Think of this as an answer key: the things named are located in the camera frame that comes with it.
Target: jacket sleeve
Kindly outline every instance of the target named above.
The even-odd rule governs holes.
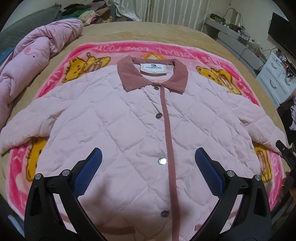
[[[218,97],[232,110],[247,130],[252,141],[264,145],[275,152],[280,152],[276,141],[286,144],[285,134],[275,126],[261,106],[252,103],[248,98],[230,93],[214,81],[209,81]]]
[[[31,137],[47,137],[56,119],[89,86],[93,72],[57,86],[17,113],[0,133],[0,154],[26,143]]]

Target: mauve corduroy collar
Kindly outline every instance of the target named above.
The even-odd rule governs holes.
[[[118,61],[117,70],[121,79],[123,88],[126,92],[142,88],[153,84],[150,80],[141,75],[134,64],[164,64],[173,65],[174,74],[172,77],[163,83],[164,87],[183,94],[188,80],[188,70],[186,65],[177,59],[142,59],[134,58],[130,55]]]

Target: pink blanket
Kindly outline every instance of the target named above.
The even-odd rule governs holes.
[[[189,70],[196,71],[228,88],[230,92],[243,95],[254,104],[260,105],[246,80],[229,61],[193,47],[144,41],[87,43],[77,47],[47,78],[34,99],[85,73],[117,64],[118,60],[127,55],[154,59],[177,58]],[[6,181],[8,203],[22,218],[38,157],[46,141],[46,138],[32,138],[29,142],[11,149],[9,154]],[[281,158],[265,147],[257,143],[253,144],[260,160],[261,176],[267,189],[269,204],[273,208],[284,175]]]
[[[0,66],[0,131],[10,115],[13,100],[33,78],[83,30],[78,19],[65,19],[34,29]]]

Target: curtain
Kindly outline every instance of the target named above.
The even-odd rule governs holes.
[[[155,0],[150,22],[177,24],[201,31],[210,0]]]
[[[134,21],[177,24],[202,30],[210,0],[107,0]]]

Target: clothing label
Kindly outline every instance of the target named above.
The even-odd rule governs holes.
[[[166,67],[163,64],[141,64],[141,71],[150,74],[164,74]]]

